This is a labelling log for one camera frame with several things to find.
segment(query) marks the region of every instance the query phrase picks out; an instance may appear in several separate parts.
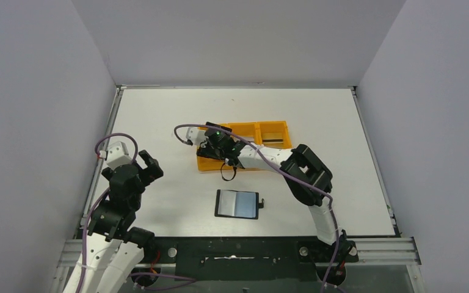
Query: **orange box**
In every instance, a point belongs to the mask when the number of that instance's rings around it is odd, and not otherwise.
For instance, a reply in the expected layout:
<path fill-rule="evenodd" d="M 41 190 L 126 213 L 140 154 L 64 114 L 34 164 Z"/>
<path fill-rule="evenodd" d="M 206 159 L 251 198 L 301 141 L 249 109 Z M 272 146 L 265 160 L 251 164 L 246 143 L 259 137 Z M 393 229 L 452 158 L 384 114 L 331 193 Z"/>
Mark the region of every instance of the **orange box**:
<path fill-rule="evenodd" d="M 271 148 L 292 148 L 286 121 L 261 121 L 249 123 L 224 123 L 220 124 L 229 127 L 237 134 L 257 145 L 264 145 Z M 199 171 L 219 171 L 224 162 L 197 156 L 197 166 Z M 230 166 L 224 166 L 224 170 L 232 170 Z"/>

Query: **white wall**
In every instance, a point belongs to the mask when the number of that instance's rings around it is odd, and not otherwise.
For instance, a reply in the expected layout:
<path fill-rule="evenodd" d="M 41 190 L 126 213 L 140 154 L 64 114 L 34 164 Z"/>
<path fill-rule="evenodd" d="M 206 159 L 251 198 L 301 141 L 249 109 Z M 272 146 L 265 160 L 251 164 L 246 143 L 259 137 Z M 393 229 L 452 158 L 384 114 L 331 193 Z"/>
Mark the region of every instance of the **white wall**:
<path fill-rule="evenodd" d="M 114 83 L 70 0 L 0 0 L 0 292 L 47 292 Z"/>
<path fill-rule="evenodd" d="M 469 292 L 469 1 L 407 0 L 357 95 L 428 292 Z"/>
<path fill-rule="evenodd" d="M 73 0 L 118 84 L 357 85 L 405 0 Z"/>

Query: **black strap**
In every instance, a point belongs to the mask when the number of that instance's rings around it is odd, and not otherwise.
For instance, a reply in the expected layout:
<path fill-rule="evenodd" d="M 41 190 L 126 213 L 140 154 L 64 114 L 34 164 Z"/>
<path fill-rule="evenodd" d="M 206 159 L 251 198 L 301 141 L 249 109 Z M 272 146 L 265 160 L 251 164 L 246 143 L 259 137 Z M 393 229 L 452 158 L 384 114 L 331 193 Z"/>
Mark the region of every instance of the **black strap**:
<path fill-rule="evenodd" d="M 223 169 L 224 166 L 225 166 L 225 163 L 223 163 L 222 166 L 220 167 L 220 175 L 222 176 L 222 180 L 224 180 L 224 181 L 231 181 L 231 180 L 233 180 L 233 179 L 236 177 L 236 169 L 237 169 L 237 168 L 236 168 L 236 167 L 233 167 L 234 174 L 233 174 L 233 177 L 232 177 L 231 179 L 225 179 L 224 174 L 222 173 L 222 169 Z"/>

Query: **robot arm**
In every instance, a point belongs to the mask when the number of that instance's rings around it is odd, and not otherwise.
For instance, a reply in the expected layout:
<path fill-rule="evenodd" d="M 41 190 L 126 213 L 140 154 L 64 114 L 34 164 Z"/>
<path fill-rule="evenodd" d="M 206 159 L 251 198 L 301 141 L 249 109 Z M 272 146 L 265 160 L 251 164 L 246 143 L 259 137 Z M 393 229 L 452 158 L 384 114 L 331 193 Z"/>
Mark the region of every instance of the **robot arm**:
<path fill-rule="evenodd" d="M 64 293 L 116 293 L 136 264 L 156 255 L 154 233 L 129 227 L 136 218 L 145 187 L 163 176 L 159 164 L 146 151 L 139 152 L 146 168 L 137 162 L 131 164 L 132 159 L 121 142 L 110 145 L 105 154 L 108 168 L 102 175 L 109 180 L 109 196 L 103 197 L 92 212 L 89 227 L 84 231 L 87 264 L 82 265 L 81 254 Z M 85 278 L 78 291 L 82 269 Z"/>
<path fill-rule="evenodd" d="M 231 132 L 230 128 L 213 123 L 208 122 L 206 125 Z M 258 168 L 276 172 L 258 154 L 257 150 L 259 150 L 268 162 L 275 164 L 281 171 L 325 192 L 332 190 L 332 172 L 306 145 L 287 150 L 254 144 L 248 146 L 242 141 L 235 141 L 223 132 L 214 129 L 204 131 L 193 127 L 188 128 L 186 138 L 188 144 L 198 146 L 197 156 L 224 161 L 227 165 L 236 168 Z M 330 215 L 329 199 L 288 178 L 285 178 L 285 181 L 294 197 L 308 206 L 316 227 L 317 238 L 332 245 L 337 236 L 335 223 Z"/>

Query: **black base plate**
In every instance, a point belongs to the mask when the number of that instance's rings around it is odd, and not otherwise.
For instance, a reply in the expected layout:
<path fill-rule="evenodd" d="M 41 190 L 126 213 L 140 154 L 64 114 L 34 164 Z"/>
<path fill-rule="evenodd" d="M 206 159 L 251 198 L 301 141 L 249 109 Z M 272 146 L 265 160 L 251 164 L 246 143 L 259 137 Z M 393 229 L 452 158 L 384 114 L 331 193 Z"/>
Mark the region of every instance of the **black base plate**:
<path fill-rule="evenodd" d="M 311 259 L 300 256 L 299 248 L 312 248 L 316 262 L 329 262 L 333 253 L 316 237 L 156 237 L 155 242 L 159 263 L 175 263 L 176 275 L 197 280 L 316 281 Z M 172 247 L 177 249 L 174 258 L 167 253 Z M 346 258 L 353 261 L 358 258 Z"/>

